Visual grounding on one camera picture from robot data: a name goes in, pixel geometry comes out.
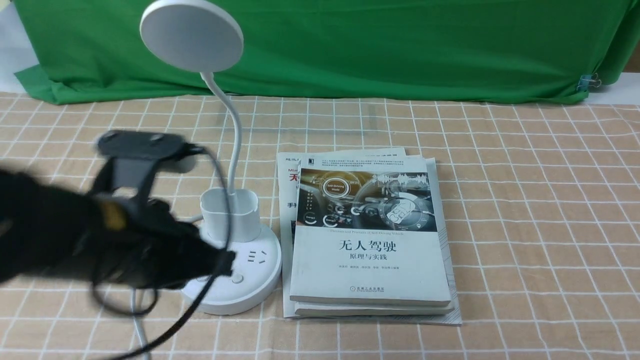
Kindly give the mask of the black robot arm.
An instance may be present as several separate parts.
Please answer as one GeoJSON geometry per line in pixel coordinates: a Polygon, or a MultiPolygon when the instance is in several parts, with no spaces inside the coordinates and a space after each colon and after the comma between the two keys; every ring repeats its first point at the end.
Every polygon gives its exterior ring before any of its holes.
{"type": "Polygon", "coordinates": [[[180,289],[230,276],[235,251],[201,239],[167,202],[91,196],[1,171],[1,282],[16,277],[180,289]]]}

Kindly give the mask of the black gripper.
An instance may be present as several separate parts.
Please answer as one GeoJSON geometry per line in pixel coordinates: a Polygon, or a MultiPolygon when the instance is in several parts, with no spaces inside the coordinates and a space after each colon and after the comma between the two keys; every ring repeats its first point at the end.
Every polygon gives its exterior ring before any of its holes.
{"type": "Polygon", "coordinates": [[[176,219],[164,200],[149,199],[140,211],[129,200],[100,201],[101,283],[175,290],[197,278],[231,276],[235,251],[203,240],[198,227],[176,219]]]}

